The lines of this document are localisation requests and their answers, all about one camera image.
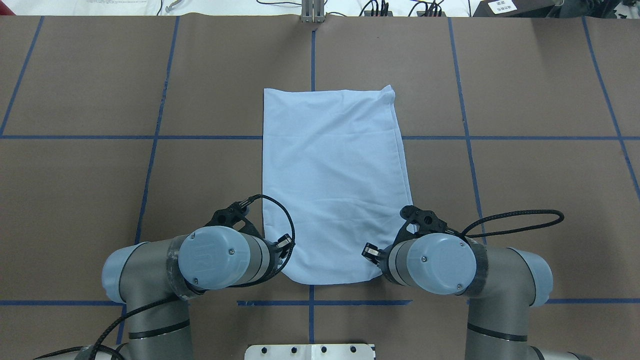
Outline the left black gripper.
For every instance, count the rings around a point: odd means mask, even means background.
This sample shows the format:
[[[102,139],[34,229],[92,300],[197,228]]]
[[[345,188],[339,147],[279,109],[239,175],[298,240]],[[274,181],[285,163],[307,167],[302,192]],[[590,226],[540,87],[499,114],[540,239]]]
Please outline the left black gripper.
[[[278,272],[278,269],[284,264],[284,259],[290,257],[295,240],[291,235],[284,234],[276,241],[265,240],[265,244],[269,251],[269,262],[265,274],[272,275]]]

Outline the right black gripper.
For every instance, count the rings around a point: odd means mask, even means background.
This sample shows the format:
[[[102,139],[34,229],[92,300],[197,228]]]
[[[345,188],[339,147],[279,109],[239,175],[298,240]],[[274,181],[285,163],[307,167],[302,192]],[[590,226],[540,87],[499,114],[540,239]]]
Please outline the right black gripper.
[[[386,248],[381,248],[372,243],[366,243],[361,255],[372,264],[375,264],[384,278],[397,279],[396,255],[394,253],[397,247],[395,244],[390,244]]]

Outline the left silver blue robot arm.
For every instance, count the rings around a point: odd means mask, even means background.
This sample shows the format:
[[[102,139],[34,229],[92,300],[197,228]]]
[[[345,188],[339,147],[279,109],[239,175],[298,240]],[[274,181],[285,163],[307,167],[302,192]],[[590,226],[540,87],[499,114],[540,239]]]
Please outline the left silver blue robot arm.
[[[189,301],[208,291],[251,287],[276,276],[295,235],[271,242],[221,225],[114,251],[102,269],[107,297],[126,313],[91,344],[56,350],[42,360],[192,360]]]

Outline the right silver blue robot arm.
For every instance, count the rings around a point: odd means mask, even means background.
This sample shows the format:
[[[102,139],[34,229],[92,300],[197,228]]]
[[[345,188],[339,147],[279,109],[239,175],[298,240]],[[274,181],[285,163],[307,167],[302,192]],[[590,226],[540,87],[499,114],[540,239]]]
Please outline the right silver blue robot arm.
[[[530,309],[544,305],[554,287],[551,267],[535,253],[434,233],[386,248],[367,243],[362,256],[393,284],[466,297],[467,360],[589,358],[529,344]]]

